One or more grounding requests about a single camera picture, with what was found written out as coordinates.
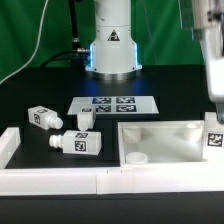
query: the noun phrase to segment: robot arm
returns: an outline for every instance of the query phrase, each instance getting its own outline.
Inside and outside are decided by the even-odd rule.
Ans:
[[[224,0],[179,0],[179,5],[182,27],[200,40],[209,97],[224,124]]]

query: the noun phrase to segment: black table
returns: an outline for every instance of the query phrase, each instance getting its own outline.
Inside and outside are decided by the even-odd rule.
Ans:
[[[100,154],[63,155],[48,140],[77,129],[76,116],[67,115],[75,96],[154,96],[160,114],[97,115]],[[0,105],[0,132],[20,127],[22,140],[6,169],[116,167],[119,121],[199,120],[215,111],[203,66],[145,67],[138,78],[119,82],[94,80],[71,68],[31,68],[0,86]],[[38,105],[57,111],[63,129],[30,124],[27,109]],[[223,223],[223,199],[223,192],[1,197],[0,223]]]

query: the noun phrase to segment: green backdrop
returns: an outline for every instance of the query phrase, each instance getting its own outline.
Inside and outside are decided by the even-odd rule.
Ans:
[[[0,1],[0,79],[32,55],[44,3],[45,0]],[[75,4],[82,46],[88,47],[95,37],[94,1]],[[190,31],[181,29],[178,0],[146,0],[146,7],[158,65],[202,64],[199,43],[192,42]],[[30,66],[39,66],[53,54],[71,49],[69,16],[67,0],[50,0],[40,48]],[[132,0],[132,37],[138,43],[139,62],[154,65],[141,0]]]

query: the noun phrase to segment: white cable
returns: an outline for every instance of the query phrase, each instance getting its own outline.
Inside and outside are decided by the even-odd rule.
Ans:
[[[41,20],[40,20],[39,33],[38,33],[38,37],[37,37],[36,47],[35,47],[35,50],[34,50],[32,56],[31,56],[31,58],[26,62],[26,64],[24,64],[18,70],[16,70],[15,72],[11,73],[7,77],[5,77],[3,80],[1,80],[0,81],[0,85],[3,82],[5,82],[7,79],[11,78],[12,76],[16,75],[18,72],[23,70],[26,66],[28,66],[30,64],[30,62],[34,59],[34,57],[36,56],[36,53],[37,53],[37,51],[39,49],[39,46],[40,46],[40,39],[41,39],[41,35],[42,35],[43,22],[44,22],[44,17],[45,17],[45,13],[46,13],[46,9],[47,9],[48,3],[49,3],[49,0],[46,0],[44,8],[43,8],[43,12],[42,12]]]

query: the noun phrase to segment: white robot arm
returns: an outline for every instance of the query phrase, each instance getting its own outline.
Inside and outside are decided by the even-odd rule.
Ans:
[[[122,80],[142,66],[131,38],[131,0],[94,0],[96,38],[86,71],[104,80]]]
[[[209,97],[224,124],[224,0],[179,0],[179,5],[182,27],[200,40]]]

